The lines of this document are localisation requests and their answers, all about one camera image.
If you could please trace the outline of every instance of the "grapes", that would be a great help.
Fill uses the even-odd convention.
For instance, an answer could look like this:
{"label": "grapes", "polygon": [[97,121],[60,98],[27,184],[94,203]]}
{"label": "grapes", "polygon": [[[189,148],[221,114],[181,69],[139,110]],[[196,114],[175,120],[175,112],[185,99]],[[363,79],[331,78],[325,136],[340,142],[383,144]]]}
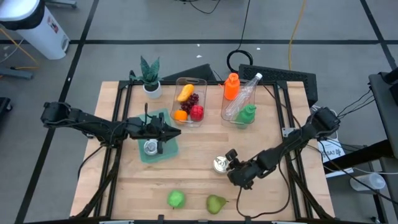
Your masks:
{"label": "grapes", "polygon": [[190,114],[193,105],[197,105],[198,102],[199,102],[199,95],[194,93],[190,95],[186,101],[180,103],[181,110],[184,110],[185,112],[187,112],[187,114]]}

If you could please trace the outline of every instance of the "green bottle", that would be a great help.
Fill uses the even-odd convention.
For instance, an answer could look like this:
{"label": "green bottle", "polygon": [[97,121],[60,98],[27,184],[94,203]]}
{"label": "green bottle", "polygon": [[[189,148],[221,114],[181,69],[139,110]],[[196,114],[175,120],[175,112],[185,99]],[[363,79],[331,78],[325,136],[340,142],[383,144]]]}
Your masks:
{"label": "green bottle", "polygon": [[241,111],[239,111],[238,116],[235,119],[235,122],[244,123],[238,124],[239,128],[247,128],[245,124],[251,124],[254,120],[254,116],[256,115],[256,106],[252,104],[246,105]]}

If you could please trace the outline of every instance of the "green plastic tray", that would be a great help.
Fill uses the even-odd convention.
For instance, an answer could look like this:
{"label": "green plastic tray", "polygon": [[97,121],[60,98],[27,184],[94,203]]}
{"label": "green plastic tray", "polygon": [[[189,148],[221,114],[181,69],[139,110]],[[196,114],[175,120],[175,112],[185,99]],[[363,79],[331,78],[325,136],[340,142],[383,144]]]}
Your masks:
{"label": "green plastic tray", "polygon": [[[166,108],[156,110],[156,111],[151,111],[151,112],[148,112],[148,114],[150,116],[152,116],[152,115],[158,116],[159,113],[162,113],[162,112],[164,114],[165,122],[168,125],[175,127],[175,123],[170,118],[169,111]],[[138,117],[140,117],[142,120],[144,120],[145,114],[141,114]],[[164,159],[173,158],[178,154],[178,145],[177,145],[177,141],[175,140],[175,138],[168,140],[166,143],[162,142],[161,144],[163,145],[163,154],[156,154],[153,156],[148,156],[144,152],[145,142],[146,142],[146,140],[138,140],[139,155],[140,155],[142,162],[150,164],[150,163],[162,161]]]}

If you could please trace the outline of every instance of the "silver can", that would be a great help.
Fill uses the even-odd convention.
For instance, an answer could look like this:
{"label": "silver can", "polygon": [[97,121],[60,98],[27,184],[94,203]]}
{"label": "silver can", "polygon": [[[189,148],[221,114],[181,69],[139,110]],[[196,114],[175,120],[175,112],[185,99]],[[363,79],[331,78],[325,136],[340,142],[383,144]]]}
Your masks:
{"label": "silver can", "polygon": [[228,168],[228,160],[224,156],[217,156],[213,161],[213,168],[219,174],[225,174]]}
{"label": "silver can", "polygon": [[153,156],[157,154],[157,140],[150,139],[144,143],[144,152],[148,156]]}

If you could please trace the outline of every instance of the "gray floor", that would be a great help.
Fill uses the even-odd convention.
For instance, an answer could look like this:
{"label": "gray floor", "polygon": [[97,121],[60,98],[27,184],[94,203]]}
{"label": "gray floor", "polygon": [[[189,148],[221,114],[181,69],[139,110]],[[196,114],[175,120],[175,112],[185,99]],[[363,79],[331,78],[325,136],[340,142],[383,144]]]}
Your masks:
{"label": "gray floor", "polygon": [[[93,0],[78,1],[78,9],[49,7],[64,31],[79,40]],[[367,0],[386,40],[397,40],[394,0]],[[214,1],[195,4],[210,10]],[[195,11],[189,4],[174,0],[99,0],[88,40],[170,40],[240,39],[247,0],[221,0],[212,15]],[[245,39],[289,39],[297,20],[301,1],[252,0]],[[20,37],[12,33],[13,38]],[[377,40],[359,0],[308,0],[296,39],[301,40]],[[9,53],[13,46],[0,55]],[[0,79],[0,96],[13,100],[14,110],[0,129],[0,217],[12,223],[21,205],[27,184],[41,150],[47,130],[39,120],[46,101],[56,101],[70,69],[77,45],[71,45],[65,58],[46,60],[29,45],[23,47],[40,63],[33,80]],[[160,56],[162,76],[209,63],[226,78],[226,55],[236,44],[155,44],[85,45],[77,65],[67,102],[89,113],[95,110],[102,81],[126,79],[128,71],[139,73],[139,57],[149,61]],[[254,64],[288,69],[287,44],[244,44]],[[398,45],[389,45],[398,60]],[[247,63],[234,56],[233,65]],[[22,52],[3,66],[28,66],[32,62]],[[292,68],[317,74],[320,106],[340,111],[368,89],[368,75],[391,68],[379,44],[376,45],[294,45]],[[342,142],[372,144],[385,139],[375,104],[347,116],[339,130]],[[71,129],[58,129],[40,176],[26,222],[67,218],[75,187],[76,173],[83,159],[86,139]],[[343,220],[369,222],[376,214],[369,195],[356,194],[345,177],[329,180],[336,216]]]}

